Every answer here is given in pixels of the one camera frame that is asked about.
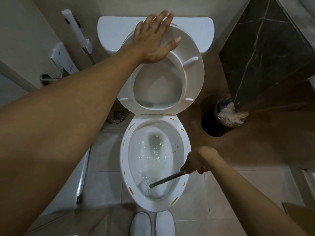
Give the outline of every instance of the white slipper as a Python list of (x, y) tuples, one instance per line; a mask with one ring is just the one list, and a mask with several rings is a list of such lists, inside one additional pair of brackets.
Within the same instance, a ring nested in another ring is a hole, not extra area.
[(157, 213), (155, 236), (175, 236), (174, 218), (169, 211)]
[(151, 220), (145, 212), (140, 212), (134, 216), (129, 236), (151, 236)]

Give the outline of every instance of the toilet brush handle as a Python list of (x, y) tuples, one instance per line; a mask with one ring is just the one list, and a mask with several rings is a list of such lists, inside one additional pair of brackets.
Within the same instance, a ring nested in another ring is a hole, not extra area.
[(158, 186), (158, 185), (160, 185), (160, 184), (163, 184), (163, 183), (165, 183), (165, 182), (168, 182), (168, 181), (170, 181), (170, 180), (172, 180), (172, 179), (175, 179), (175, 178), (177, 178), (177, 177), (183, 176), (184, 174), (185, 174), (185, 173), (184, 173), (184, 171), (182, 170), (182, 171), (177, 172), (177, 173), (175, 173), (175, 174), (173, 174), (173, 175), (171, 175), (171, 176), (168, 176), (168, 177), (166, 177), (166, 178), (164, 178), (164, 179), (161, 179), (160, 181), (157, 181), (157, 182), (155, 182), (155, 183), (150, 184), (149, 187), (150, 187), (150, 188), (156, 187), (156, 186)]

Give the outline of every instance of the toilet brush head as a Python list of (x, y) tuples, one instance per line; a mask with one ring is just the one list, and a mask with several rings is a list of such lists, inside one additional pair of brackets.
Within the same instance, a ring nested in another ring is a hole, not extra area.
[(140, 182), (139, 184), (139, 189), (146, 195), (146, 196), (151, 196), (151, 190), (149, 187), (150, 183), (148, 179), (144, 179), (143, 181)]

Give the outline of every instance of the toilet brush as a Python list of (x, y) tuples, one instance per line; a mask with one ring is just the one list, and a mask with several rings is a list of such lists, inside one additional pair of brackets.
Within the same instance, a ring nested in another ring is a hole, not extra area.
[(140, 183), (139, 188), (142, 190), (142, 192), (143, 192), (146, 196), (151, 196), (151, 190), (150, 190), (150, 189), (152, 189), (153, 187), (156, 187), (156, 186), (158, 186), (158, 185), (161, 185), (161, 184), (163, 184), (163, 183), (165, 183), (165, 182), (168, 182), (168, 181), (170, 181), (170, 180), (173, 180), (173, 179), (175, 179), (175, 178), (178, 178), (178, 177), (180, 177), (180, 176), (183, 176), (184, 174), (185, 174), (185, 173), (184, 173), (184, 171), (182, 170), (182, 171), (180, 171), (180, 172), (177, 172), (177, 173), (175, 173), (175, 174), (173, 174), (173, 175), (171, 175), (171, 176), (168, 176), (168, 177), (166, 177), (166, 178), (164, 178), (164, 179), (161, 179), (161, 180), (159, 180), (159, 181), (157, 181), (157, 182), (154, 182), (154, 183), (152, 183), (152, 184), (149, 184), (148, 180), (144, 180), (144, 181), (142, 181), (142, 182)]

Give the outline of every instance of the finger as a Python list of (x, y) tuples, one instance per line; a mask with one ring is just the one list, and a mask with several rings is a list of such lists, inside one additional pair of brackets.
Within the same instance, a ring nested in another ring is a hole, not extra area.
[(141, 32), (141, 27), (142, 27), (143, 21), (140, 21), (135, 28), (135, 37), (138, 37), (140, 35)]
[(181, 41), (181, 37), (177, 37), (174, 40), (171, 40), (166, 46), (161, 47), (161, 54), (165, 57), (167, 56), (168, 53), (170, 53), (173, 49), (175, 49), (176, 47), (178, 47), (178, 45), (180, 44)]
[(208, 168), (205, 165), (202, 166), (202, 170), (203, 170), (203, 172), (208, 172), (209, 171)]
[(164, 20), (164, 18), (167, 15), (167, 9), (165, 9), (164, 11), (162, 11), (153, 21), (150, 27), (150, 31), (155, 33), (157, 31), (157, 29), (159, 28), (160, 24), (162, 23), (162, 21)]
[(174, 18), (174, 12), (172, 11), (167, 18), (160, 24), (160, 26), (158, 27), (157, 30), (157, 34), (160, 36), (164, 36), (165, 32), (167, 31), (167, 29), (169, 28), (172, 20)]
[(203, 170), (202, 169), (198, 169), (197, 172), (199, 173), (199, 175), (203, 174)]
[(152, 23), (153, 19), (155, 18), (155, 16), (156, 16), (156, 14), (153, 13), (153, 14), (149, 15), (149, 16), (146, 18), (146, 20), (145, 20), (144, 23), (142, 24), (142, 30), (141, 30), (141, 31), (143, 31), (143, 32), (147, 32), (147, 31), (148, 31), (148, 29), (150, 28), (151, 23)]
[(184, 170), (184, 173), (185, 173), (185, 174), (191, 174), (191, 173), (193, 173), (195, 170), (196, 170), (196, 169), (193, 168), (192, 164), (189, 164), (189, 165), (187, 166), (187, 168)]
[(180, 170), (185, 170), (188, 165), (189, 165), (189, 160), (186, 159), (185, 164), (180, 168)]

